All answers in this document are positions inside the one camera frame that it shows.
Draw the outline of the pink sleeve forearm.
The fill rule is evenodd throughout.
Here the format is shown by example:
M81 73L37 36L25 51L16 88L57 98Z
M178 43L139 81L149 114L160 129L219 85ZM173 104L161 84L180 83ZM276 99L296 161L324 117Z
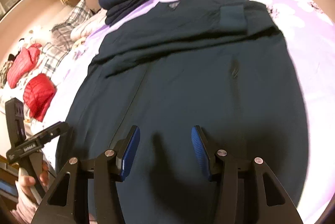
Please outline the pink sleeve forearm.
M11 214L19 223L29 224L37 211L38 206L32 202L23 192L19 192L16 209Z

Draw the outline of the person left hand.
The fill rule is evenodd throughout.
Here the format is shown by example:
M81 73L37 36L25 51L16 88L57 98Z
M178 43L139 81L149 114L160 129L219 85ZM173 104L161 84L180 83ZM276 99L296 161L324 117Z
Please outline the person left hand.
M37 200L31 191L32 187L35 186L36 180L32 176L23 174L22 168L19 169L18 174L18 183L21 190L32 202L37 203ZM39 175L39 182L41 182L44 187L49 186L49 165L46 161L42 161L42 173Z

